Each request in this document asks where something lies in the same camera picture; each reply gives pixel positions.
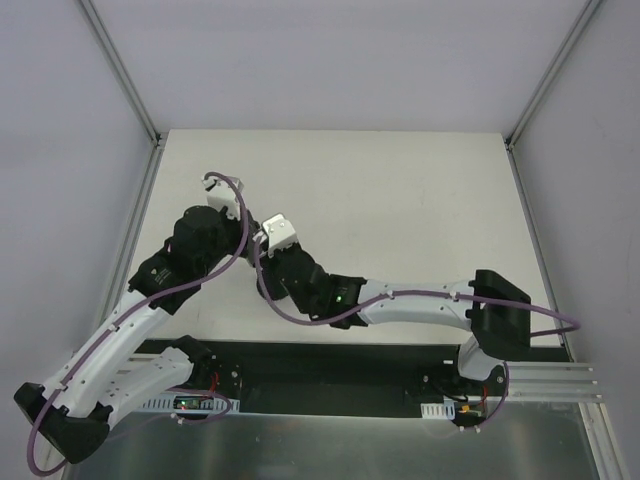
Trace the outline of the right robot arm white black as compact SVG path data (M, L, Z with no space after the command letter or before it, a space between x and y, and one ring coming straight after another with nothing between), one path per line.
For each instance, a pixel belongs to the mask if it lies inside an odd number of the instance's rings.
M278 310L298 325L348 330L391 323L437 325L469 333L450 369L452 387L473 394L503 362L526 359L531 350L531 298L493 270L441 285L392 284L331 274L299 244L272 254L251 253L260 293L272 309L290 298L299 314Z

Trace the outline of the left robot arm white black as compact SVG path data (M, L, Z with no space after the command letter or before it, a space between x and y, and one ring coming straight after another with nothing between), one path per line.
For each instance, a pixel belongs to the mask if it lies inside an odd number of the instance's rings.
M27 460L32 472L39 438L65 463L93 455L126 416L166 390L223 402L228 413L240 396L237 368L215 358L190 335L174 341L150 363L125 375L120 368L202 285L247 254L253 219L244 207L194 206L162 247L144 260L110 316L43 383L26 382L14 401L31 423Z

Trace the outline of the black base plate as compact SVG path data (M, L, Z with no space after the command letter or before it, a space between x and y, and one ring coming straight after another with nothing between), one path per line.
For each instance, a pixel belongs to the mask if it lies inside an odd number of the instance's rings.
M442 400L501 396L457 371L454 346L205 341L187 385L238 401L243 413L417 418Z

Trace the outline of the left aluminium frame post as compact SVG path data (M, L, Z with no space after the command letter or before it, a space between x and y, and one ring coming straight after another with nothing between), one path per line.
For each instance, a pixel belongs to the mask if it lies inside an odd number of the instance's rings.
M87 23L116 83L121 89L138 123L152 145L161 145L163 142L163 134L152 120L95 2L91 0L78 0L75 1L75 4Z

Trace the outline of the aluminium frame post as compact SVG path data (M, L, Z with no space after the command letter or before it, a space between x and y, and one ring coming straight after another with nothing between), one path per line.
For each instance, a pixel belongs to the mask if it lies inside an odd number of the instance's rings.
M504 144L508 152L511 152L519 142L537 110L550 94L554 83L559 79L565 64L605 4L605 0L588 0L581 6L576 18L571 23L569 30L564 35L545 68L515 124L509 130L508 134L504 136Z
M121 89L138 123L152 145L161 145L163 142L163 134L152 120L95 2L91 0L78 0L75 1L75 4L87 23L116 83Z

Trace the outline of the right aluminium frame post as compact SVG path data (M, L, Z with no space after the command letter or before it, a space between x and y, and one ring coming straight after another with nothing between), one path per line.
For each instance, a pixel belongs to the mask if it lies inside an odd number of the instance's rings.
M537 110L550 94L554 83L559 79L565 64L605 4L605 0L588 0L581 6L576 18L571 23L569 30L564 35L545 68L515 124L509 130L508 134L504 136L504 144L508 152L511 152L519 142Z

